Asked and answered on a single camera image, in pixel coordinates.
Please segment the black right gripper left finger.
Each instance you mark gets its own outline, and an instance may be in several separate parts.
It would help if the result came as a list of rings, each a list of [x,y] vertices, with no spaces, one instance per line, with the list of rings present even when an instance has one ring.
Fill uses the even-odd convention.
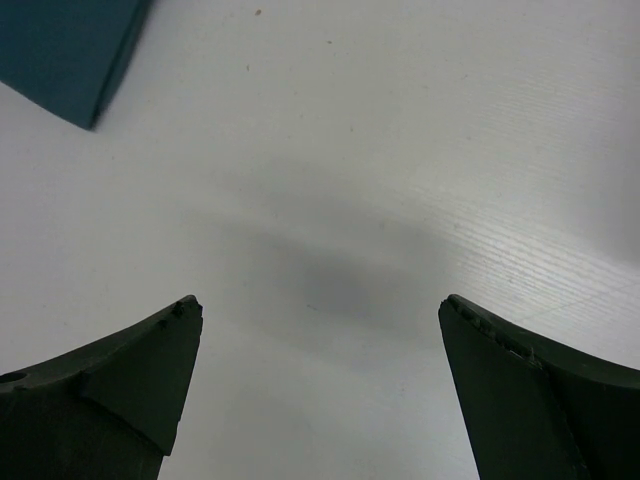
[[[203,327],[188,295],[1,376],[4,479],[156,479],[172,453]]]

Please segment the teal blue t shirt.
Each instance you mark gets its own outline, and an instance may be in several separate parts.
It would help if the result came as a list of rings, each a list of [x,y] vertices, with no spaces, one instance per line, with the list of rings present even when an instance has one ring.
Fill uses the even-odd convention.
[[[3,1],[1,82],[51,114],[95,129],[152,6],[149,0]]]

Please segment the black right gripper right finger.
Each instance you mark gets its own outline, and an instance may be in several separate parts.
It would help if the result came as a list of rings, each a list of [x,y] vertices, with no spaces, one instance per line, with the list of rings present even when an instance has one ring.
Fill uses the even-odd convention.
[[[638,478],[638,371],[457,294],[438,319],[480,478]]]

